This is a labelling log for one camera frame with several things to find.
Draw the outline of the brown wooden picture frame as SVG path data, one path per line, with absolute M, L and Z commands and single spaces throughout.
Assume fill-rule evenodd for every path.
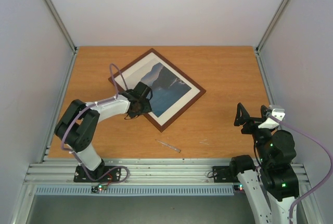
M 151 48 L 108 78 L 117 89 L 134 89 L 143 82 L 152 89 L 152 111 L 144 114 L 163 132 L 200 99 L 206 90 L 173 63 Z

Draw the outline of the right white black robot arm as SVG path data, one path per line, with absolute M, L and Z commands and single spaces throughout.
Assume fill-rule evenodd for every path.
M 278 130 L 285 111 L 276 105 L 261 106 L 261 116 L 251 117 L 238 103 L 234 125 L 251 135 L 256 159 L 233 157 L 229 173 L 245 191 L 255 223 L 297 223 L 299 181 L 291 162 L 296 156 L 290 132 Z

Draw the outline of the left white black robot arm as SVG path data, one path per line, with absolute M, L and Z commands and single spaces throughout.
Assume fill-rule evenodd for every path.
M 89 179 L 100 181 L 105 175 L 105 165 L 92 145 L 97 125 L 117 115 L 126 114 L 133 119 L 151 112 L 152 96 L 152 89 L 139 82 L 134 89 L 100 101 L 73 100 L 54 130 L 55 136 L 61 140 L 61 149 L 73 154 Z

